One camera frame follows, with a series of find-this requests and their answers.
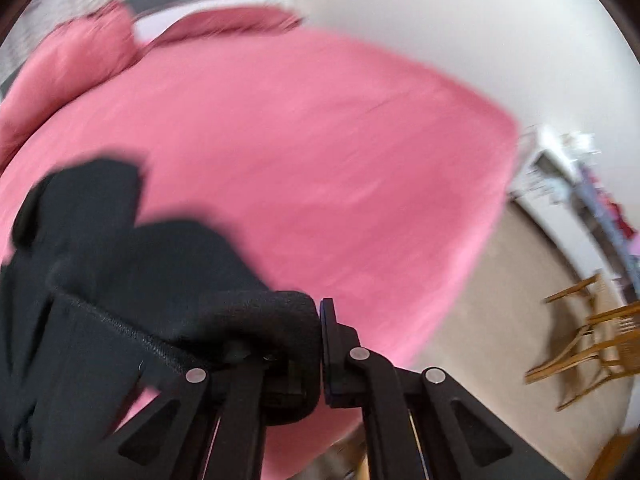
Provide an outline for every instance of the black cloth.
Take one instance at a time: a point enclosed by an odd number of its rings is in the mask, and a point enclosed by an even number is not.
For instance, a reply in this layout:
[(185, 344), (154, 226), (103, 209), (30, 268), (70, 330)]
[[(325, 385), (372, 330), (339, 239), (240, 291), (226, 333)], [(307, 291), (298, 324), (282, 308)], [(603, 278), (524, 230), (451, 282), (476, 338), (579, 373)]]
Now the black cloth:
[(49, 480), (113, 431), (140, 384), (226, 365), (225, 341), (284, 355), (319, 397), (320, 328), (301, 292), (271, 292), (223, 236), (190, 220), (134, 226), (135, 166), (99, 159), (44, 178), (0, 275), (0, 436), (28, 479)]

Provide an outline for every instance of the pink bedsheet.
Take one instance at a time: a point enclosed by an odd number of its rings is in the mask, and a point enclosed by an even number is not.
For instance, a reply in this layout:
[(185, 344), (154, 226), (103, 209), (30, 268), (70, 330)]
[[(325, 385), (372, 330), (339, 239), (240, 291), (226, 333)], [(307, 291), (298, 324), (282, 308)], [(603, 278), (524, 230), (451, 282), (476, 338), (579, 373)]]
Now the pink bedsheet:
[[(273, 288), (335, 298), (364, 346), (408, 365), (451, 307), (504, 202), (516, 127), (423, 65), (328, 32), (161, 44), (57, 111), (0, 178), (0, 248), (51, 168), (138, 160), (139, 221), (221, 229)], [(283, 479), (359, 418), (319, 406), (269, 428)]]

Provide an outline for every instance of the chair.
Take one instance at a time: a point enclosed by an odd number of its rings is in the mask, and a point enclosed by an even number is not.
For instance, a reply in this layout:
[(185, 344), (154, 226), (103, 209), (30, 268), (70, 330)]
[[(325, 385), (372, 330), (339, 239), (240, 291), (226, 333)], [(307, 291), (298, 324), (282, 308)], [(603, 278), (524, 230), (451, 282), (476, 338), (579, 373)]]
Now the chair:
[[(589, 291), (589, 285), (594, 285), (593, 293)], [(640, 301), (615, 308), (618, 304), (615, 296), (606, 280), (596, 273), (545, 298), (544, 302), (553, 303), (570, 294), (583, 295), (591, 307), (591, 315), (564, 350), (525, 375), (525, 382), (531, 384), (587, 361), (598, 362), (598, 371), (589, 386), (562, 402), (556, 408), (558, 412), (604, 383), (640, 373)], [(587, 348), (580, 349), (585, 342)]]

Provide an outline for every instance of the silver rivet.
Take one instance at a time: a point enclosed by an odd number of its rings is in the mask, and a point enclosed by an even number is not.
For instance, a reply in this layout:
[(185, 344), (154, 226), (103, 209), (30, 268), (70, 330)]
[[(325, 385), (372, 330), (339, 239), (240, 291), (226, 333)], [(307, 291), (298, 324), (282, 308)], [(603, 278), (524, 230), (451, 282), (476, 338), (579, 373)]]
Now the silver rivet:
[(369, 359), (370, 353), (366, 348), (356, 346), (356, 348), (351, 349), (349, 355), (351, 356), (351, 359), (356, 359), (356, 361), (364, 361), (365, 359)]
[(190, 383), (201, 383), (207, 378), (207, 373), (202, 368), (192, 368), (185, 377)]
[(440, 384), (440, 383), (444, 382), (444, 379), (447, 378), (446, 373), (444, 373), (439, 368), (429, 368), (424, 373), (424, 376), (427, 378), (427, 380), (430, 383), (433, 383), (433, 384)]

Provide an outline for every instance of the beige floor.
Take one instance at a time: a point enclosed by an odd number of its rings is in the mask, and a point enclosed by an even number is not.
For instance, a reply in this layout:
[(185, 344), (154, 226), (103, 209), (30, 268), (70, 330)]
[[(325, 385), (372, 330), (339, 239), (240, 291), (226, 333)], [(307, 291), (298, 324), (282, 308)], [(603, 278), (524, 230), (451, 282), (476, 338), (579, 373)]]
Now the beige floor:
[(562, 348), (584, 319), (578, 300), (540, 299), (573, 277), (549, 243), (509, 205), (466, 290), (416, 361), (449, 372), (572, 480), (585, 478), (624, 420), (631, 381), (605, 384), (562, 412), (562, 390), (590, 370), (525, 385), (524, 373)]

